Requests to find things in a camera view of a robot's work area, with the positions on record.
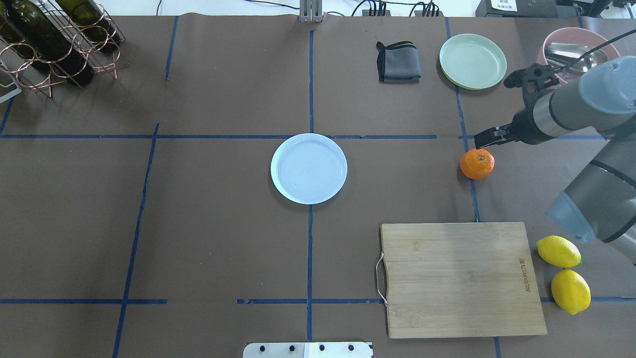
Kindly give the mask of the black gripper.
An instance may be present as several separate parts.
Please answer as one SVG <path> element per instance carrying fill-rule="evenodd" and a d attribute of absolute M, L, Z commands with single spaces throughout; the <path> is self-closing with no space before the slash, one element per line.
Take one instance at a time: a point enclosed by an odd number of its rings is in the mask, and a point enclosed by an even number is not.
<path fill-rule="evenodd" d="M 534 120 L 534 105 L 518 111 L 511 123 L 500 128 L 488 128 L 474 136 L 475 149 L 485 149 L 511 141 L 522 141 L 528 145 L 542 143 L 542 132 Z"/>

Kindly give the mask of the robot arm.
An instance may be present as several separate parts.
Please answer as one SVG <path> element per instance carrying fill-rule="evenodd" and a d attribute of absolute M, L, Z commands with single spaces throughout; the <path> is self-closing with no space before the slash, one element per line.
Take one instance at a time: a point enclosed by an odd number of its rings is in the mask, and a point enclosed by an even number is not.
<path fill-rule="evenodd" d="M 520 141 L 538 145 L 591 129 L 602 149 L 562 190 L 547 216 L 582 243 L 598 240 L 629 261 L 636 258 L 635 58 L 609 60 L 568 84 L 534 63 L 504 84 L 522 89 L 523 108 L 506 125 L 474 136 L 477 149 Z"/>

